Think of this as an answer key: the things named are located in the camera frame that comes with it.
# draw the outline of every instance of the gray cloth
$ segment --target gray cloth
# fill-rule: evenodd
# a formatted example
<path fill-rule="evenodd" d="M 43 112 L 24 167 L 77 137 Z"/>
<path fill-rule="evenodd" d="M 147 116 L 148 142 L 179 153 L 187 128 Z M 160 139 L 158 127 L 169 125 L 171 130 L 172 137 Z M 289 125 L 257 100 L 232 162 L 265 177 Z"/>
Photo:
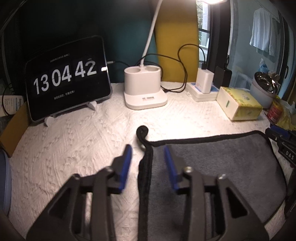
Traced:
<path fill-rule="evenodd" d="M 226 174 L 262 222 L 276 212 L 285 198 L 286 183 L 281 167 L 266 139 L 259 134 L 170 146 L 187 165 L 202 174 Z M 148 241 L 177 241 L 181 235 L 185 196 L 177 196 L 171 189 L 163 148 L 153 147 Z M 211 238 L 210 208 L 206 208 L 206 213 L 207 238 Z"/>

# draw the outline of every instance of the lamp head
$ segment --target lamp head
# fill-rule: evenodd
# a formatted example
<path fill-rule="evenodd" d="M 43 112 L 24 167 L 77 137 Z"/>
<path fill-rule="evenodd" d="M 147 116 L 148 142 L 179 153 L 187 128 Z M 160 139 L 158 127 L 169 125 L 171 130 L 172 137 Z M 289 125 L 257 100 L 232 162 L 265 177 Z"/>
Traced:
<path fill-rule="evenodd" d="M 202 0 L 202 2 L 207 4 L 216 4 L 221 2 L 227 2 L 228 0 Z"/>

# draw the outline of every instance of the brown cardboard piece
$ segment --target brown cardboard piece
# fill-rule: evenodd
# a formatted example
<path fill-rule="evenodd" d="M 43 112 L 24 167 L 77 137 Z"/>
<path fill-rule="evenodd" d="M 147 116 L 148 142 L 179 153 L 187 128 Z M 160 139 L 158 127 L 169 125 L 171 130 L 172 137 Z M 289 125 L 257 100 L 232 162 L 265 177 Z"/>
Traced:
<path fill-rule="evenodd" d="M 8 123 L 0 136 L 0 145 L 9 157 L 12 156 L 20 139 L 31 123 L 28 104 L 25 102 Z"/>

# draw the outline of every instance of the table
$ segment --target table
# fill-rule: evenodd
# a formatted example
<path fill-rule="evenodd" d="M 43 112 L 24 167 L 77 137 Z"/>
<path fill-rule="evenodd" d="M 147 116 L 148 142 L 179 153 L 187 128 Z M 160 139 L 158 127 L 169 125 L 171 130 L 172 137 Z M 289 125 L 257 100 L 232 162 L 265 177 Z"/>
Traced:
<path fill-rule="evenodd" d="M 180 83 L 164 82 L 165 88 Z M 137 240 L 139 195 L 137 175 L 144 153 L 138 143 L 136 130 L 149 128 L 147 139 L 184 139 L 220 134 L 237 134 L 253 130 L 264 132 L 269 121 L 262 112 L 257 121 L 231 122 L 217 102 L 196 103 L 185 91 L 167 93 L 166 106 L 131 110 L 125 106 L 123 89 L 112 84 L 109 100 L 97 105 L 96 111 L 82 108 L 58 116 L 50 127 L 43 123 L 30 126 L 10 159 L 12 169 L 12 201 L 9 219 L 24 237 L 29 228 L 73 174 L 96 173 L 121 155 L 126 144 L 133 147 L 133 158 L 126 189 L 112 199 L 116 235 L 119 241 Z M 277 153 L 286 179 L 292 169 Z M 284 223 L 284 205 L 266 225 L 272 237 Z"/>

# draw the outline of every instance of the metal bowl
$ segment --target metal bowl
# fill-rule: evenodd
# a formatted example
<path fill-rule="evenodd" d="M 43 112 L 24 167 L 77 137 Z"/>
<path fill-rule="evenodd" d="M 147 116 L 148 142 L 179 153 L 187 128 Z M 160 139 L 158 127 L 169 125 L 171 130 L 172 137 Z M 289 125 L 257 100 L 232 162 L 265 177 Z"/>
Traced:
<path fill-rule="evenodd" d="M 277 94 L 279 87 L 277 83 L 266 73 L 257 72 L 254 75 L 257 84 L 267 93 Z"/>

